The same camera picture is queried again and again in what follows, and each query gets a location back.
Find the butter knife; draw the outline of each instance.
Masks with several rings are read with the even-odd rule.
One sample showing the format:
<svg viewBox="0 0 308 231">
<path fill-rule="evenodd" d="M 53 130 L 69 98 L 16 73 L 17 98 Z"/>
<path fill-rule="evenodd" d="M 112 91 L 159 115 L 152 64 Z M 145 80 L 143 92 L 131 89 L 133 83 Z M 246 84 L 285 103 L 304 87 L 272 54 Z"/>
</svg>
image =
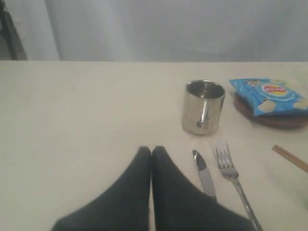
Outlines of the butter knife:
<svg viewBox="0 0 308 231">
<path fill-rule="evenodd" d="M 204 193 L 217 201 L 214 183 L 204 159 L 197 150 L 193 150 L 192 154 Z"/>
</svg>

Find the potato chip bag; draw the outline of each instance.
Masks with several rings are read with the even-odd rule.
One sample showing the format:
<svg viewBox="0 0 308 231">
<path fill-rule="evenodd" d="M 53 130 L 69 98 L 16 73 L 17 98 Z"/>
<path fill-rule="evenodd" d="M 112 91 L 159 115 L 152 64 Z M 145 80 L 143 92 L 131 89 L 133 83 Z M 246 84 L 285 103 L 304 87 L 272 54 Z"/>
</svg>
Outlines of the potato chip bag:
<svg viewBox="0 0 308 231">
<path fill-rule="evenodd" d="M 236 93 L 251 107 L 254 116 L 308 115 L 308 100 L 282 80 L 269 78 L 231 79 Z"/>
</svg>

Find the white tablecloth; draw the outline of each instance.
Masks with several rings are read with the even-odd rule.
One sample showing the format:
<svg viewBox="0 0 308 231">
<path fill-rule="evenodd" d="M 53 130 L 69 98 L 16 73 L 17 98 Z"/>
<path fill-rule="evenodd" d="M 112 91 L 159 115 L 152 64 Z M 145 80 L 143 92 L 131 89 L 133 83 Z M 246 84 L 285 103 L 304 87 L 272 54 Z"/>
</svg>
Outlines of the white tablecloth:
<svg viewBox="0 0 308 231">
<path fill-rule="evenodd" d="M 278 130 L 244 118 L 228 79 L 285 79 L 305 94 L 307 63 L 0 62 L 0 230 L 48 231 L 96 198 L 124 171 L 140 145 L 166 147 L 201 189 L 192 149 L 207 161 L 218 202 L 246 216 L 233 185 L 216 167 L 212 142 L 229 143 L 240 181 L 264 230 L 305 231 L 308 175 L 271 150 L 308 162 L 308 129 Z M 209 79 L 227 89 L 215 135 L 180 125 L 184 85 Z M 154 230 L 153 205 L 150 222 Z"/>
</svg>

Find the wooden stick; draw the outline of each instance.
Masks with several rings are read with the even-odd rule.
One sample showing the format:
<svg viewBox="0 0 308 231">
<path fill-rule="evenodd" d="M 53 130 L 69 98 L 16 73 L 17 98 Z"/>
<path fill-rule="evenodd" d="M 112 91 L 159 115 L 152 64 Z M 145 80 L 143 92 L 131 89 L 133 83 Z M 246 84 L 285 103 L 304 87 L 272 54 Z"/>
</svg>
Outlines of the wooden stick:
<svg viewBox="0 0 308 231">
<path fill-rule="evenodd" d="M 301 170 L 308 173 L 308 164 L 305 161 L 299 159 L 298 157 L 288 152 L 287 150 L 284 150 L 282 147 L 278 145 L 272 147 L 272 150 L 281 155 L 282 157 L 284 157 L 285 159 L 287 159 L 288 161 L 290 161 L 291 163 L 293 163 L 294 165 L 296 165 L 297 167 L 299 167 Z"/>
</svg>

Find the metal mug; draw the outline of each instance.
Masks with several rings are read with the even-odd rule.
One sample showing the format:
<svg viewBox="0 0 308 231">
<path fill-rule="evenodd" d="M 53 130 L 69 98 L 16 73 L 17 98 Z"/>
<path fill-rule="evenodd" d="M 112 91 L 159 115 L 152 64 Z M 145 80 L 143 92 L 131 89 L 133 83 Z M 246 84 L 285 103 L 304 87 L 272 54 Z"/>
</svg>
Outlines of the metal mug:
<svg viewBox="0 0 308 231">
<path fill-rule="evenodd" d="M 182 126 L 191 133 L 207 135 L 218 129 L 225 90 L 218 83 L 194 80 L 186 84 Z"/>
</svg>

